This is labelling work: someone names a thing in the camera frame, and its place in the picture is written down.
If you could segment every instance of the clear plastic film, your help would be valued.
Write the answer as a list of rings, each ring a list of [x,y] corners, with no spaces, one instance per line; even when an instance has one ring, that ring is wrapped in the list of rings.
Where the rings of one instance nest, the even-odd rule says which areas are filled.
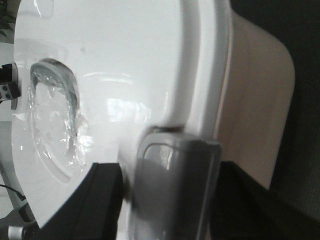
[[[87,124],[79,114],[79,94],[72,72],[60,62],[35,63],[28,89],[33,145],[47,169],[61,182],[82,172],[91,145]]]

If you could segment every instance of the black cable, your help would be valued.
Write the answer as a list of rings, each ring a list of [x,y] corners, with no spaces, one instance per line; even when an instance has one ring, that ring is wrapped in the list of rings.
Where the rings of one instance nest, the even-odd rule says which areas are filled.
[[[3,188],[6,188],[6,189],[9,189],[9,190],[11,190],[11,191],[15,192],[15,193],[16,193],[16,195],[18,196],[18,198],[19,198],[21,201],[23,201],[23,200],[25,200],[25,199],[26,199],[26,196],[22,195],[22,194],[21,194],[21,192],[19,192],[19,191],[17,191],[17,190],[15,190],[15,189],[13,189],[13,188],[12,188],[12,187],[10,187],[10,186],[6,186],[6,185],[2,185],[2,184],[0,184],[0,187],[3,187]]]

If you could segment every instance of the dark background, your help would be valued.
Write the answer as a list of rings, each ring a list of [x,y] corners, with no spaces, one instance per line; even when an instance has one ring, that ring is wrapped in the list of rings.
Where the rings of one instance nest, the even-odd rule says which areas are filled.
[[[291,54],[295,88],[271,191],[320,221],[320,0],[231,0],[231,4]]]

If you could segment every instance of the gray plastic clip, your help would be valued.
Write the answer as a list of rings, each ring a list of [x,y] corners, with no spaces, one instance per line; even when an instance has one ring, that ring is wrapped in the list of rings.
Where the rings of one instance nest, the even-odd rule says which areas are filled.
[[[153,133],[138,149],[132,240],[203,240],[221,147],[186,133]]]

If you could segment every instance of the metal bracket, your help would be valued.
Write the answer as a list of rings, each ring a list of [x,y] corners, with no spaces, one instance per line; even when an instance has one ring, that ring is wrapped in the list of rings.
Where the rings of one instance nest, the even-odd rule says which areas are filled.
[[[15,110],[21,93],[18,88],[18,69],[15,63],[2,65],[0,68],[0,102],[11,101],[11,109]]]

